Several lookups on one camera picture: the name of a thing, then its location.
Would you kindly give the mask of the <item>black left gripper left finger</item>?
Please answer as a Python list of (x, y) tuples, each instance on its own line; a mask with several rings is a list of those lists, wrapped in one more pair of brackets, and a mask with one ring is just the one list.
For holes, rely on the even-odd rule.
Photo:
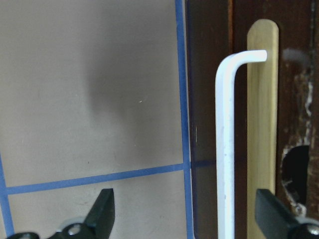
[(67, 225), (52, 239), (108, 239), (115, 222), (114, 190), (103, 189), (82, 223)]

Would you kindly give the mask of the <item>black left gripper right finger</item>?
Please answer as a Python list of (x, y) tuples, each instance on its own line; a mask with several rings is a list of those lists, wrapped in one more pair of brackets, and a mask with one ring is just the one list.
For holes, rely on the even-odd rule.
[(317, 239), (319, 222), (294, 216), (268, 189), (257, 189), (255, 221), (267, 239)]

